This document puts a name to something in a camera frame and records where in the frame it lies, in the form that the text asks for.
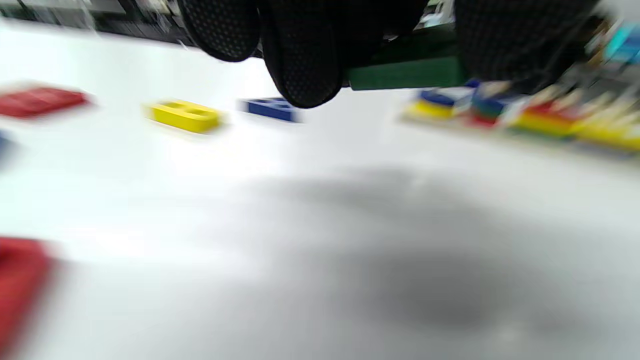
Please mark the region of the person's left hand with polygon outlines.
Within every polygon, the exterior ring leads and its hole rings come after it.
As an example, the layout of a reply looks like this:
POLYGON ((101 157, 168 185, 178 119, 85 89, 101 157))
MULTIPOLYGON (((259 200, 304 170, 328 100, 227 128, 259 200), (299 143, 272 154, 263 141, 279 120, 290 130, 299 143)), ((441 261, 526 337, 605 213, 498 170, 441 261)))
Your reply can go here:
POLYGON ((455 0, 453 22, 417 29, 426 0, 179 0, 190 38, 224 62, 265 62, 293 106, 345 87, 508 82, 532 94, 589 59, 597 0, 455 0))

